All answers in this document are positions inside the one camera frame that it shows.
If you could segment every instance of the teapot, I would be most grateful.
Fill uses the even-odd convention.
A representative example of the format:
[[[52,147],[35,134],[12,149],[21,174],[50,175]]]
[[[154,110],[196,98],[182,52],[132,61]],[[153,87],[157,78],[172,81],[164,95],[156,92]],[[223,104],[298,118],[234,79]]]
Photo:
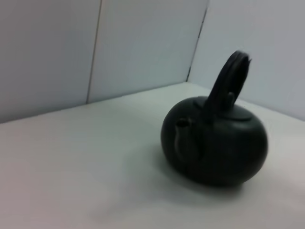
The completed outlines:
[[[163,152],[185,177],[207,185],[236,186],[252,178],[267,156],[266,130],[253,113],[235,105],[247,78],[248,54],[233,53],[208,97],[185,99],[167,114]]]

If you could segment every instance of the teapot spout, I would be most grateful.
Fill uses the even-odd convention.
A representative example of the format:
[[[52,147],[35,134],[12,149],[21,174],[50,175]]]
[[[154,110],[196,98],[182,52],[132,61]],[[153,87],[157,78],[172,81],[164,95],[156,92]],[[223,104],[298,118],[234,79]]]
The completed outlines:
[[[178,158],[185,163],[199,160],[198,146],[193,136],[192,121],[181,118],[176,122],[175,151]]]

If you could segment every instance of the black teapot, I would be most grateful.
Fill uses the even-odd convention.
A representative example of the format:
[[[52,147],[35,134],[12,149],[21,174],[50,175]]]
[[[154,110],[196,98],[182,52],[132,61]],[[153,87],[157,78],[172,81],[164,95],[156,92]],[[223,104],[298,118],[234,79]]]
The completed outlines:
[[[208,185],[234,186],[262,168],[268,148],[265,128],[253,113],[234,104],[249,65],[249,56],[236,51],[209,97],[185,99],[166,116],[162,148],[179,173]]]

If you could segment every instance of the white backdrop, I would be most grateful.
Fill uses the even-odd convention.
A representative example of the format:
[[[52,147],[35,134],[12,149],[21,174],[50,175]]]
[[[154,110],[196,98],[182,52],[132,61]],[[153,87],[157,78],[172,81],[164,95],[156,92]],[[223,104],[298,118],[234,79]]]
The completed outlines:
[[[90,102],[186,81],[208,0],[103,0]]]
[[[0,0],[0,122],[85,104],[100,0]]]
[[[305,120],[305,2],[211,0],[189,81],[211,88],[235,50],[253,61],[241,98]]]

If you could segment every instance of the teapot handle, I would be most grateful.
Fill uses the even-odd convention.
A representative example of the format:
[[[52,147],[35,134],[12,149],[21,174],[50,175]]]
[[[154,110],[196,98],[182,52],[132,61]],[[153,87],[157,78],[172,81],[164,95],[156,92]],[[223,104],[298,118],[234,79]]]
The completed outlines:
[[[227,60],[203,105],[202,115],[206,121],[212,121],[220,111],[234,106],[247,78],[250,62],[249,55],[241,51],[234,52]]]

